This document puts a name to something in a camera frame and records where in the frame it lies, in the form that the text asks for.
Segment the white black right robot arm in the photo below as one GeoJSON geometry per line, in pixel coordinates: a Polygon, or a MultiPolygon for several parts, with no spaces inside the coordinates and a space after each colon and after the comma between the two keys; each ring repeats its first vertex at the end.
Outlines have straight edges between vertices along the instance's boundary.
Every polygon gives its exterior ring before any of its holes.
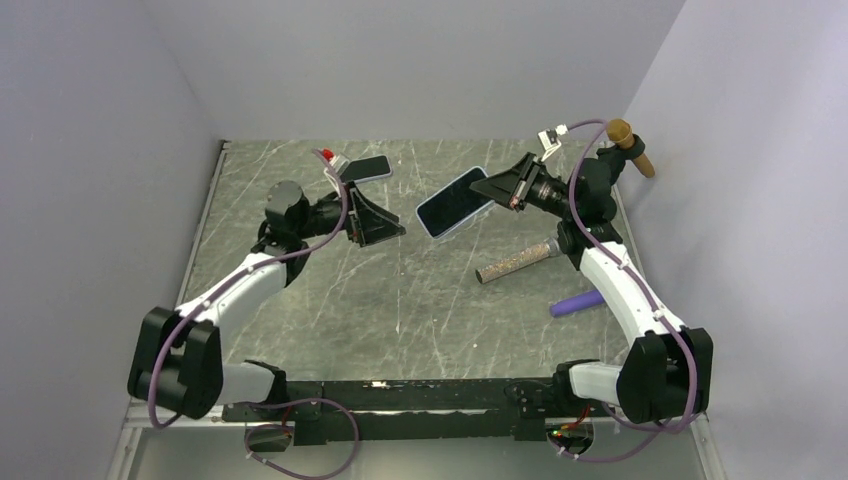
{"type": "Polygon", "coordinates": [[[623,166],[605,149],[564,180],[528,153],[470,188],[510,210],[534,206],[558,217],[559,251],[600,292],[625,335],[629,350],[620,366],[592,359],[559,365],[553,406],[572,416],[594,401],[619,407],[634,424],[686,421],[708,407],[714,343],[705,329],[687,327],[664,305],[612,226],[611,190],[623,166]]]}

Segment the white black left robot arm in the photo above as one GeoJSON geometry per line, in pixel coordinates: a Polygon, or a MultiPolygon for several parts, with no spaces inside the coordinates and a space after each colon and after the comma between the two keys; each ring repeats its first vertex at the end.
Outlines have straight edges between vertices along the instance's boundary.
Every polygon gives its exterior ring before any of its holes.
{"type": "Polygon", "coordinates": [[[360,247],[404,235],[397,215],[368,200],[354,182],[310,202],[284,180],[268,192],[257,241],[242,263],[209,290],[176,308],[143,318],[128,374],[128,394],[150,410],[200,419],[218,405],[247,404],[264,420],[279,417],[291,398],[283,369],[255,360],[227,363],[225,349],[248,316],[289,287],[319,237],[339,233],[360,247]]]}

